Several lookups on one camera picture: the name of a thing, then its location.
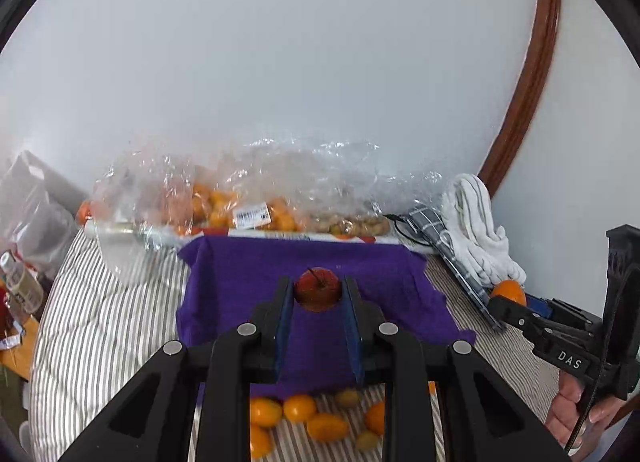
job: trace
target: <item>finger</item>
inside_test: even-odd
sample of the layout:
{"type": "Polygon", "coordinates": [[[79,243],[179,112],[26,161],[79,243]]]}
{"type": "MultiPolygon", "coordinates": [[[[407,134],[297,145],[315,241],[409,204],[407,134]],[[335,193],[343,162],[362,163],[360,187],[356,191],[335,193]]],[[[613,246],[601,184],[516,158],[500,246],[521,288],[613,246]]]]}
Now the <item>finger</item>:
{"type": "Polygon", "coordinates": [[[547,419],[545,422],[545,428],[548,429],[551,435],[554,436],[554,439],[556,439],[562,446],[566,445],[569,437],[571,437],[571,431],[554,416],[547,419]]]}
{"type": "Polygon", "coordinates": [[[571,402],[578,403],[582,397],[582,384],[574,376],[566,372],[560,372],[558,375],[558,393],[562,397],[567,398],[571,402]]]}
{"type": "Polygon", "coordinates": [[[549,412],[558,419],[565,428],[572,430],[578,422],[578,408],[575,403],[563,395],[556,395],[551,401],[549,412]]]}
{"type": "Polygon", "coordinates": [[[597,403],[589,412],[589,422],[595,424],[601,419],[606,418],[609,415],[616,415],[618,410],[625,404],[624,400],[621,400],[613,395],[605,397],[601,402],[597,403]]]}

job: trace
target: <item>white bottle cap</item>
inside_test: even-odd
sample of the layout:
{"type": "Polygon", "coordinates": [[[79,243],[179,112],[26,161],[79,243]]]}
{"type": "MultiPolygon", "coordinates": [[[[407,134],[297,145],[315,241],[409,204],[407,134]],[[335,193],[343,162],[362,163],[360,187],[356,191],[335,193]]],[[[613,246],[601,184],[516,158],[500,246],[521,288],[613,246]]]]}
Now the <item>white bottle cap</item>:
{"type": "Polygon", "coordinates": [[[14,265],[14,256],[9,251],[5,251],[0,257],[0,267],[2,267],[5,274],[9,274],[9,272],[14,268],[14,265]]]}

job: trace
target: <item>white wall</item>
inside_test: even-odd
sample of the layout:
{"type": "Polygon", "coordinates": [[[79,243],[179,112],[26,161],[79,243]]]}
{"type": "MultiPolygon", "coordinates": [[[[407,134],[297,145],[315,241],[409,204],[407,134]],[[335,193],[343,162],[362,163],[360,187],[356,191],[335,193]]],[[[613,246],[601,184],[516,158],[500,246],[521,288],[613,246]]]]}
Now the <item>white wall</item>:
{"type": "Polygon", "coordinates": [[[640,69],[594,0],[562,0],[548,83],[494,198],[527,290],[597,314],[607,230],[640,227],[640,69]]]}
{"type": "Polygon", "coordinates": [[[38,0],[0,54],[0,131],[79,187],[158,143],[370,139],[383,167],[478,171],[536,0],[38,0]]]}

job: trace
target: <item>white patterned cloth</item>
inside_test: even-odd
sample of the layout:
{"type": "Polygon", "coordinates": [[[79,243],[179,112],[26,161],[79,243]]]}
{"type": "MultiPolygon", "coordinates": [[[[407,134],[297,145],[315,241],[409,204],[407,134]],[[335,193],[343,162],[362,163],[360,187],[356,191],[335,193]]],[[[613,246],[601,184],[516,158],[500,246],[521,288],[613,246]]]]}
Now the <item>white patterned cloth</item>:
{"type": "MultiPolygon", "coordinates": [[[[165,342],[176,339],[175,311],[182,302],[189,269],[174,253],[158,253],[145,264],[144,283],[123,286],[105,267],[97,243],[82,232],[69,249],[53,286],[38,330],[31,367],[30,426],[35,462],[54,462],[133,374],[165,342]]],[[[466,300],[444,264],[430,257],[427,276],[447,295],[447,306],[460,328],[478,334],[476,347],[540,419],[557,391],[558,371],[531,353],[531,345],[513,328],[496,335],[466,300]]],[[[354,438],[364,428],[364,412],[383,398],[383,387],[363,392],[359,408],[345,411],[333,399],[316,399],[321,412],[342,415],[350,437],[333,444],[311,440],[302,425],[283,420],[271,430],[274,451],[267,462],[337,462],[382,459],[382,446],[355,451],[354,438]]],[[[435,410],[436,450],[444,443],[435,410]]],[[[196,439],[198,413],[192,440],[196,439]]],[[[193,442],[190,461],[193,461],[193,442]]]]}

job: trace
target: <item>apple stem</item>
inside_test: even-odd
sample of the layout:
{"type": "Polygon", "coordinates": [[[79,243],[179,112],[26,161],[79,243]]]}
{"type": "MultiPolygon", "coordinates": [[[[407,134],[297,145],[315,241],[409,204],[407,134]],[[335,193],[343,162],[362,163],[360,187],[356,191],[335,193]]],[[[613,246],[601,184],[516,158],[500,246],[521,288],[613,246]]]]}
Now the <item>apple stem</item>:
{"type": "Polygon", "coordinates": [[[314,273],[314,270],[311,267],[307,267],[306,270],[308,270],[314,276],[314,278],[318,280],[318,289],[322,289],[322,280],[318,277],[318,275],[314,273]]]}

